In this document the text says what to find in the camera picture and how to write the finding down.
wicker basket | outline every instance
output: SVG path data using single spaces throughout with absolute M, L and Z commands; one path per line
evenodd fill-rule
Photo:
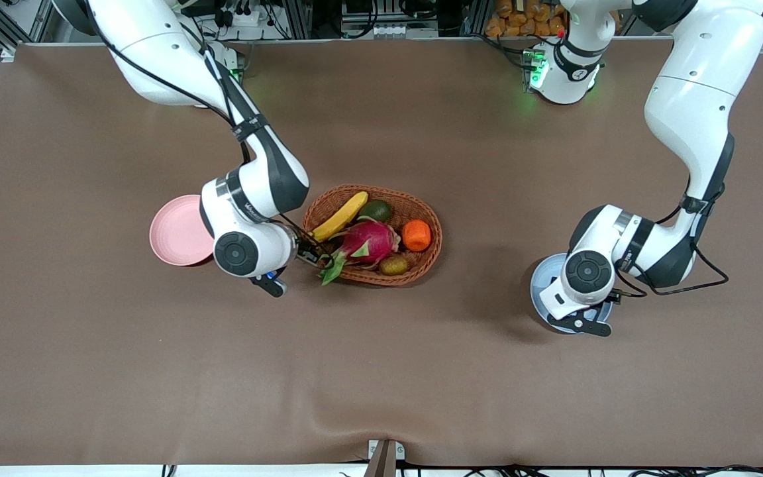
M 412 281 L 422 277 L 429 268 L 432 268 L 437 256 L 440 254 L 443 235 L 440 229 L 440 221 L 437 220 L 432 208 L 427 203 L 408 193 L 397 192 L 383 187 L 363 186 L 360 184 L 345 184 L 334 187 L 318 197 L 312 203 L 308 211 L 305 212 L 305 219 L 302 220 L 302 227 L 305 230 L 313 230 L 315 227 L 328 220 L 331 215 L 337 212 L 347 200 L 361 191 L 370 194 L 370 200 L 384 200 L 390 204 L 393 213 L 387 224 L 393 227 L 397 233 L 402 231 L 402 226 L 412 219 L 420 219 L 429 224 L 432 229 L 432 244 L 429 248 L 414 253 L 405 248 L 405 245 L 399 245 L 399 252 L 408 260 L 408 272 L 395 277 L 388 277 L 378 272 L 363 270 L 357 266 L 345 266 L 340 274 L 340 278 L 362 282 L 365 284 L 381 286 L 397 286 L 409 284 Z

white robotic arm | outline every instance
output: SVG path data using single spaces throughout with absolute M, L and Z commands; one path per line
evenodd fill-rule
M 605 301 L 617 270 L 655 293 L 687 277 L 732 159 L 729 111 L 763 45 L 763 0 L 634 0 L 633 9 L 654 29 L 672 31 L 674 46 L 644 115 L 656 138 L 687 166 L 689 184 L 670 227 L 614 205 L 585 214 L 559 276 L 536 298 L 549 323 L 572 331 L 591 332 L 590 323 L 561 320 Z M 605 324 L 594 324 L 594 333 L 609 333 Z
M 305 169 L 229 70 L 214 61 L 199 29 L 182 23 L 187 19 L 164 0 L 92 0 L 87 8 L 94 30 L 140 96 L 161 105 L 207 106 L 252 148 L 255 160 L 204 185 L 200 211 L 215 240 L 218 266 L 281 295 L 283 284 L 267 277 L 296 256 L 299 231 L 270 219 L 305 201 Z

brown table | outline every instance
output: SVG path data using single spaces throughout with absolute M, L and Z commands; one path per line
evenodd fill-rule
M 702 242 L 732 281 L 628 301 L 608 339 L 529 299 L 588 209 L 678 201 L 642 116 L 669 48 L 615 42 L 560 107 L 476 40 L 257 46 L 244 84 L 311 199 L 369 182 L 444 225 L 420 284 L 321 289 L 295 263 L 272 299 L 149 248 L 163 203 L 240 160 L 221 120 L 141 99 L 104 48 L 22 46 L 0 67 L 0 464 L 348 461 L 389 437 L 416 464 L 763 465 L 763 55 Z

table surface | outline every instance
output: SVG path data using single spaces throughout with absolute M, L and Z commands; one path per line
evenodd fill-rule
M 0 464 L 335 462 L 387 437 L 415 464 L 763 465 L 763 55 L 702 241 L 732 281 L 626 301 L 608 339 L 529 299 L 588 209 L 678 202 L 686 169 L 642 115 L 669 49 L 615 42 L 557 106 L 475 40 L 257 46 L 244 85 L 308 203 L 364 182 L 444 226 L 414 286 L 321 288 L 297 262 L 272 299 L 149 248 L 165 202 L 240 160 L 225 124 L 141 99 L 104 48 L 21 46 L 0 67 Z

dragon fruit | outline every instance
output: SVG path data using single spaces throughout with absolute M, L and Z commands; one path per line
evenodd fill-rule
M 399 235 L 389 225 L 370 217 L 359 217 L 358 223 L 335 236 L 343 236 L 343 245 L 331 254 L 331 266 L 320 273 L 323 285 L 337 278 L 345 265 L 373 268 L 399 250 Z

